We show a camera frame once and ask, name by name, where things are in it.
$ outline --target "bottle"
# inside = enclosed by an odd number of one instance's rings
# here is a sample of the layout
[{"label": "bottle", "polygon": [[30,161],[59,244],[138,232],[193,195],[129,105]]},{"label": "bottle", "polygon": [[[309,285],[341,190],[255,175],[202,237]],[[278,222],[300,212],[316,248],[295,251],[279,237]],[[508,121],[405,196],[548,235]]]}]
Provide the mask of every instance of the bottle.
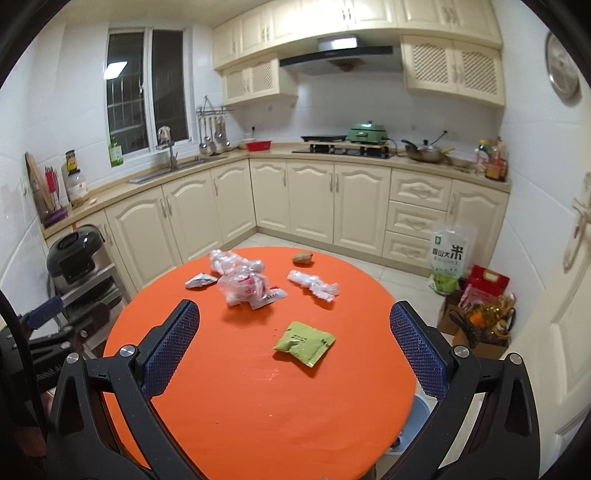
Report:
[{"label": "bottle", "polygon": [[109,158],[111,159],[111,167],[118,167],[119,165],[123,165],[123,151],[121,145],[119,145],[115,137],[111,137],[111,144],[109,146]]}]

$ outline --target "green packet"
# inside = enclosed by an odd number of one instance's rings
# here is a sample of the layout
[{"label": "green packet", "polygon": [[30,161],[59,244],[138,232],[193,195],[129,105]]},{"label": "green packet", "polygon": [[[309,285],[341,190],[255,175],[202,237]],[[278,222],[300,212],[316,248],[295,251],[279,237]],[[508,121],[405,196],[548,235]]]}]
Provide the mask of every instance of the green packet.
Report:
[{"label": "green packet", "polygon": [[313,367],[335,342],[335,337],[301,322],[291,322],[273,348],[291,353],[308,367]]}]

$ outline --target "metal screw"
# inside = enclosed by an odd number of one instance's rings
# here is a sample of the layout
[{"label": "metal screw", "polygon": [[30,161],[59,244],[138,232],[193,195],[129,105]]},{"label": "metal screw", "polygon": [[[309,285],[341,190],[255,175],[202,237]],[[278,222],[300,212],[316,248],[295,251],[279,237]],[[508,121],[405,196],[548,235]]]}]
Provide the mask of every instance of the metal screw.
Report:
[{"label": "metal screw", "polygon": [[458,345],[453,349],[453,353],[461,358],[466,358],[468,355],[470,355],[470,350],[468,350],[468,348],[463,345]]},{"label": "metal screw", "polygon": [[122,346],[119,350],[121,356],[132,356],[135,353],[135,347],[133,345]]},{"label": "metal screw", "polygon": [[78,355],[76,352],[74,352],[66,357],[66,362],[68,362],[69,364],[73,364],[73,363],[76,363],[79,358],[80,358],[80,355]]},{"label": "metal screw", "polygon": [[521,365],[523,363],[523,359],[516,353],[510,354],[509,360],[511,360],[515,365]]}]

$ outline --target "blue mesh pad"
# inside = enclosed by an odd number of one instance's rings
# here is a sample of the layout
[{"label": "blue mesh pad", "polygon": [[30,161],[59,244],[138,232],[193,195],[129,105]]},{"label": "blue mesh pad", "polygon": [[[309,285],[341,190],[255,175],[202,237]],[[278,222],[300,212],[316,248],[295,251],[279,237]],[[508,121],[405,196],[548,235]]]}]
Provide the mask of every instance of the blue mesh pad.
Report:
[{"label": "blue mesh pad", "polygon": [[445,365],[400,302],[390,310],[390,330],[425,393],[441,402],[448,388]]},{"label": "blue mesh pad", "polygon": [[199,328],[199,309],[193,302],[174,319],[144,365],[142,393],[149,400],[162,395]]}]

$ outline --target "orange tablecloth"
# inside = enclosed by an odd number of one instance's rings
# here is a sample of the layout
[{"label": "orange tablecloth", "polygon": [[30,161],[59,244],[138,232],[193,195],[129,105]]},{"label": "orange tablecloth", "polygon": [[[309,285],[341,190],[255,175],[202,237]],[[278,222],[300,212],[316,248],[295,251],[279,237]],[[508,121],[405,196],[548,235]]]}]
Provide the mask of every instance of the orange tablecloth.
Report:
[{"label": "orange tablecloth", "polygon": [[[289,294],[284,299],[259,310],[228,308],[216,285],[186,290],[186,280],[210,272],[201,258],[143,289],[107,341],[105,355],[137,345],[180,300],[197,303],[199,331],[152,403],[210,480],[356,480],[410,412],[416,378],[389,329],[390,294],[353,265],[314,253],[314,265],[298,270],[341,290],[331,304],[318,300],[287,280],[297,251],[237,250],[263,260],[269,283]],[[272,349],[293,320],[336,337],[314,368]],[[144,462],[112,395],[107,404],[124,444]]]}]

